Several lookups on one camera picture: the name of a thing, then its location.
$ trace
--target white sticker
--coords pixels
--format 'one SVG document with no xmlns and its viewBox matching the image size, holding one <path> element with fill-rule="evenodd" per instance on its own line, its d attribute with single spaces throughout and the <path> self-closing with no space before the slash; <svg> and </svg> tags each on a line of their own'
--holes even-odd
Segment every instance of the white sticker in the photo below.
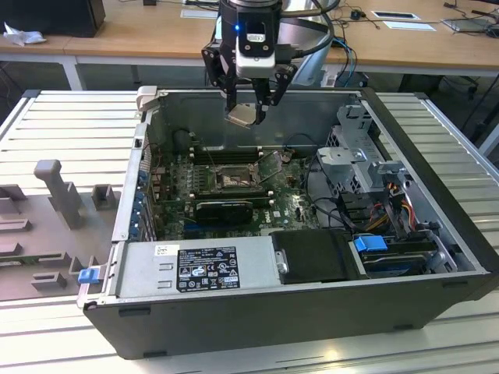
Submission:
<svg viewBox="0 0 499 374">
<path fill-rule="evenodd" d="M 155 256 L 176 256 L 180 250 L 178 244 L 156 245 L 154 248 Z"/>
<path fill-rule="evenodd" d="M 3 263 L 0 263 L 0 267 L 2 266 L 20 266 L 22 263 L 19 261 L 4 261 Z"/>
<path fill-rule="evenodd" d="M 238 277 L 223 277 L 221 278 L 222 281 L 224 281 L 225 283 L 229 283 L 229 282 L 237 282 L 238 281 Z"/>
<path fill-rule="evenodd" d="M 253 43 L 263 43 L 265 42 L 265 34 L 247 34 L 246 39 Z"/>
</svg>

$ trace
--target white paper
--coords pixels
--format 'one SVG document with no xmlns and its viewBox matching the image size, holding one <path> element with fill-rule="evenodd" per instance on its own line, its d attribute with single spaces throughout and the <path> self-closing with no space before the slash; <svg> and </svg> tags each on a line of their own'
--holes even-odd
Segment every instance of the white paper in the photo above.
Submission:
<svg viewBox="0 0 499 374">
<path fill-rule="evenodd" d="M 391 29 L 436 31 L 428 23 L 395 22 L 395 21 L 383 21 L 383 23 Z"/>
<path fill-rule="evenodd" d="M 4 23 L 4 26 L 5 32 L 3 33 L 3 37 L 11 43 L 20 45 L 21 47 L 24 47 L 25 44 L 36 44 L 47 41 L 38 31 L 16 30 L 7 25 L 7 23 Z"/>
</svg>

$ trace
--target blue latch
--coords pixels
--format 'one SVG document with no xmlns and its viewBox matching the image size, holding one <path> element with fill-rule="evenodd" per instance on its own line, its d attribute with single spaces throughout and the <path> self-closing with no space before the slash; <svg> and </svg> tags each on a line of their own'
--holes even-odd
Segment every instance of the blue latch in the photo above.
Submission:
<svg viewBox="0 0 499 374">
<path fill-rule="evenodd" d="M 355 244 L 357 252 L 388 250 L 387 243 L 385 243 L 383 237 L 379 235 L 360 236 L 353 241 L 353 244 Z"/>
<path fill-rule="evenodd" d="M 99 283 L 99 269 L 83 269 L 78 274 L 78 283 Z"/>
<path fill-rule="evenodd" d="M 139 170 L 139 183 L 144 184 L 147 181 L 147 173 L 144 170 Z"/>
</svg>

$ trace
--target wooden desk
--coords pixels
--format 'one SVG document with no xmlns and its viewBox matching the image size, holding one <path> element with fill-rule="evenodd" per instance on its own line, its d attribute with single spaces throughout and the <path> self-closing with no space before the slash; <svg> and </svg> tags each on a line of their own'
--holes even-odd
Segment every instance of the wooden desk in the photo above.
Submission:
<svg viewBox="0 0 499 374">
<path fill-rule="evenodd" d="M 64 55 L 64 47 L 71 40 L 71 37 L 61 37 L 50 35 L 45 37 L 46 42 L 40 44 L 25 44 L 21 47 L 12 44 L 4 37 L 0 37 L 0 53 L 31 53 L 37 55 Z"/>
<path fill-rule="evenodd" d="M 444 0 L 348 0 L 351 6 L 362 7 L 367 17 L 380 20 L 371 10 L 415 13 L 421 20 L 439 22 L 442 19 L 462 18 L 461 13 L 443 7 Z M 460 9 L 473 17 L 473 9 L 484 12 L 494 10 L 493 5 L 461 0 Z M 348 19 L 351 9 L 342 8 L 331 13 L 335 18 Z M 483 34 L 454 34 L 444 25 L 431 24 L 436 31 L 392 30 L 384 23 L 352 21 L 345 36 L 358 56 L 359 67 L 381 65 L 385 67 L 419 67 L 434 69 L 492 69 L 499 70 L 499 40 Z M 335 27 L 341 36 L 341 29 Z M 338 53 L 331 51 L 327 62 L 338 63 Z"/>
<path fill-rule="evenodd" d="M 413 12 L 421 21 L 460 18 L 443 7 L 444 0 L 348 0 L 360 6 L 370 19 L 371 10 Z M 460 0 L 461 9 L 491 11 L 493 5 Z M 48 37 L 46 44 L 24 48 L 0 41 L 0 60 L 58 62 L 72 89 L 85 88 L 79 64 L 203 66 L 201 48 L 209 41 L 212 19 L 181 18 L 181 5 L 159 2 L 142 6 L 140 0 L 104 0 L 106 19 L 94 38 Z M 350 9 L 331 12 L 349 20 Z M 495 76 L 499 72 L 499 41 L 484 35 L 453 34 L 444 24 L 437 31 L 391 30 L 378 22 L 349 22 L 345 34 L 358 56 L 357 71 L 434 75 Z M 336 27 L 336 34 L 342 35 Z M 326 70 L 331 74 L 345 63 L 345 53 L 331 49 Z"/>
<path fill-rule="evenodd" d="M 97 36 L 74 37 L 64 48 L 67 55 L 201 59 L 214 29 L 213 19 L 181 18 L 177 4 L 104 0 L 104 6 L 106 19 Z"/>
</svg>

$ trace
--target motherboard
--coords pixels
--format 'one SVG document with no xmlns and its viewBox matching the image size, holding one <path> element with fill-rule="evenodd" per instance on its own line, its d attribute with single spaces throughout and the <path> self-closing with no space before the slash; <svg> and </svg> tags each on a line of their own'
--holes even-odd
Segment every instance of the motherboard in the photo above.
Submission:
<svg viewBox="0 0 499 374">
<path fill-rule="evenodd" d="M 305 173 L 305 159 L 286 150 L 253 156 L 177 155 L 152 170 L 157 238 L 230 238 L 319 228 L 303 190 Z"/>
</svg>

